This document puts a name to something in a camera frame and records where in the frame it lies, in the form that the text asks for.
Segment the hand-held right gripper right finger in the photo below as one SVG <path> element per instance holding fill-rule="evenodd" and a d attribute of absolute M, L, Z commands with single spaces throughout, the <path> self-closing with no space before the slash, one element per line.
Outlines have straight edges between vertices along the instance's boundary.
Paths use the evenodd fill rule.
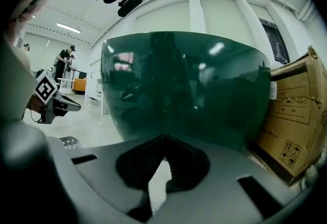
<path fill-rule="evenodd" d="M 155 135 L 171 167 L 153 223 L 281 223 L 296 194 L 245 155 L 197 138 Z"/>

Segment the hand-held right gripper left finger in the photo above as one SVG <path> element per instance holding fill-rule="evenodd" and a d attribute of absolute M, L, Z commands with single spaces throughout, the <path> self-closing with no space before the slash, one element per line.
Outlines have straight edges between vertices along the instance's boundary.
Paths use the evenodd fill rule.
<path fill-rule="evenodd" d="M 167 199 L 167 161 L 151 138 L 71 151 L 77 171 L 106 203 L 148 221 Z"/>

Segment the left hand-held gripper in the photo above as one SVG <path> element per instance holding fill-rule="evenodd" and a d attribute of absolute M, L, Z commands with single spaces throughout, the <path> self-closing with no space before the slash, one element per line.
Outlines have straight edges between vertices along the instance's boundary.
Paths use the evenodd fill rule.
<path fill-rule="evenodd" d="M 50 125 L 57 116 L 63 117 L 67 112 L 77 112 L 81 105 L 58 90 L 55 80 L 46 70 L 38 72 L 36 95 L 43 102 L 39 124 Z"/>

